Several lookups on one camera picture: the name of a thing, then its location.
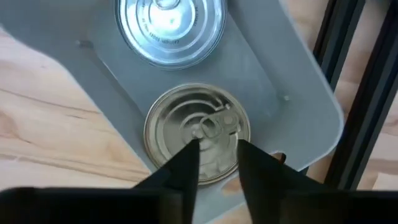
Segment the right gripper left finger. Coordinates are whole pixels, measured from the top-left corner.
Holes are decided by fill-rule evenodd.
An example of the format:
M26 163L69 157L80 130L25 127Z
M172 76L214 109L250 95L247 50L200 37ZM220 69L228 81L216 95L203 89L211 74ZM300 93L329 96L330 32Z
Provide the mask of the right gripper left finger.
M200 143L194 139L139 182L135 219L149 224L192 224L198 188Z

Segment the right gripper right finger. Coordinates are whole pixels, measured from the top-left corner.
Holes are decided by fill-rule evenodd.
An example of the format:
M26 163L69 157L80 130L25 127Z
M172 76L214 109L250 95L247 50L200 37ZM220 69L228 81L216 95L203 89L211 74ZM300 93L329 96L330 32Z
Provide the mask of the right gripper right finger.
M301 223L305 213L290 199L290 194L327 189L246 140L238 141L238 163L239 179L253 224Z

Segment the grey plastic bin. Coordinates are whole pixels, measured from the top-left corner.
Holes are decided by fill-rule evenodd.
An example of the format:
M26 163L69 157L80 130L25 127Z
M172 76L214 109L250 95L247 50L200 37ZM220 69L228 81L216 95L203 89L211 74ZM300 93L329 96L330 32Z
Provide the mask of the grey plastic bin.
M223 36L206 59L156 67L122 37L115 0L0 0L0 26L63 65L151 171L144 122L154 102L186 83L232 94L244 107L251 142L283 152L302 170L327 155L343 131L342 110L279 0L227 0Z

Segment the gold top tin can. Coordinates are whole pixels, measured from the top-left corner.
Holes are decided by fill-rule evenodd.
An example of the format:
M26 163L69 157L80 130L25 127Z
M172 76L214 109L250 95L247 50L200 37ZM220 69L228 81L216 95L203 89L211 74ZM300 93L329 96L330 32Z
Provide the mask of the gold top tin can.
M250 140L249 118L226 90L205 83L186 83L158 97L144 125L146 153L163 166L190 141L200 143L200 185L220 181L236 171L240 139Z

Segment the silver top tin can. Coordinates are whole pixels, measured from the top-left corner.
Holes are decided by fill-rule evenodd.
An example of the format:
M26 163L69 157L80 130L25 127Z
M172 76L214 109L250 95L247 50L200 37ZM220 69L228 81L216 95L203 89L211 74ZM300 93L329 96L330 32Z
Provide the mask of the silver top tin can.
M156 67L180 70L206 59L219 44L227 0L115 0L128 46Z

